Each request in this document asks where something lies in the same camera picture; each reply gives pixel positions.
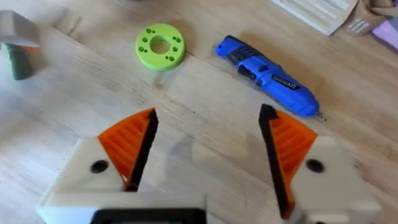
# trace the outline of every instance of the orange ribbed block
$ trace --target orange ribbed block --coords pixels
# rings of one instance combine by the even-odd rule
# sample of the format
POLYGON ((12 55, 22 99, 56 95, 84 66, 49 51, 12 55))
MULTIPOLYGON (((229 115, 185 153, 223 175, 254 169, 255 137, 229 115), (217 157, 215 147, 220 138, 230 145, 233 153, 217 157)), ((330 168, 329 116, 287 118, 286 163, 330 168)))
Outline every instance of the orange ribbed block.
POLYGON ((126 183, 132 178, 134 167, 140 156, 140 150, 142 150, 144 142, 147 141, 146 134, 151 122, 150 114, 154 114, 153 119, 156 120, 155 129, 150 131, 156 132, 156 113, 155 109, 151 108, 116 123, 98 135, 99 141, 126 183))

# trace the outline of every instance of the blue cordless screwdriver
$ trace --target blue cordless screwdriver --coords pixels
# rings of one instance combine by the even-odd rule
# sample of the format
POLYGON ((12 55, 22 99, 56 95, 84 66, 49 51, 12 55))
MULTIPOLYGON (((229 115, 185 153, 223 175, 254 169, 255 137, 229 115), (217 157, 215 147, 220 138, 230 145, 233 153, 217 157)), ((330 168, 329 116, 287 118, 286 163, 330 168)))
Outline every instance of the blue cordless screwdriver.
POLYGON ((219 57, 232 62, 238 68, 238 73, 250 78, 292 113, 304 118, 315 116, 326 121, 312 92, 258 50, 228 35, 215 51, 219 57))

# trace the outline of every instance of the green washer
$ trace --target green washer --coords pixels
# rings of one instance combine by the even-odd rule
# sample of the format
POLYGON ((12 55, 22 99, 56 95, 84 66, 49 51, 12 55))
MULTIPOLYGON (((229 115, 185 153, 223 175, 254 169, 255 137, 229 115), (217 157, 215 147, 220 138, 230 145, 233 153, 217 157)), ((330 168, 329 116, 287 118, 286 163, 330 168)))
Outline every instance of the green washer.
POLYGON ((181 63, 185 55, 185 41, 175 27, 168 24, 154 24, 138 35, 136 52, 145 66, 164 72, 181 63), (170 44, 169 51, 164 54, 157 54, 151 50, 152 44, 159 39, 170 44))

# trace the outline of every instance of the orange 3d printed part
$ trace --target orange 3d printed part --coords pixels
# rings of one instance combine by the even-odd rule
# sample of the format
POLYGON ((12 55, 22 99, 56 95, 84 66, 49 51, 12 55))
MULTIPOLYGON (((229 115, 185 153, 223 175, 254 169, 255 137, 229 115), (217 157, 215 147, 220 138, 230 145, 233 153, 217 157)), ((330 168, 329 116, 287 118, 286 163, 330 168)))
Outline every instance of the orange 3d printed part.
POLYGON ((267 145, 280 215, 287 219, 295 205, 290 183, 317 134, 269 105, 261 106, 259 124, 267 145))
POLYGON ((158 123, 152 108, 118 122, 98 136, 125 181, 125 191, 138 190, 158 123))

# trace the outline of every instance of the wood grain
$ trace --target wood grain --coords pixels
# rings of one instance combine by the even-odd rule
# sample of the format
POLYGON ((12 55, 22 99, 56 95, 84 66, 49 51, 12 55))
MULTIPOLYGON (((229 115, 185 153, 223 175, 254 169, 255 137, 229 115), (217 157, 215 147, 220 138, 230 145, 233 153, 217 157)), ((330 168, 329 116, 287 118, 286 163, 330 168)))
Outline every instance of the wood grain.
POLYGON ((281 107, 215 57, 228 34, 314 92, 329 121, 302 121, 353 158, 383 205, 375 223, 395 223, 398 63, 372 38, 326 37, 266 0, 7 0, 4 8, 40 24, 42 55, 32 55, 38 72, 23 82, 0 57, 0 223, 40 223, 34 204, 77 139, 151 106, 160 127, 143 190, 206 193, 208 211, 228 223, 281 223, 257 125, 261 103, 281 107), (155 22, 178 27, 187 43, 183 63, 165 73, 146 69, 133 47, 155 22))

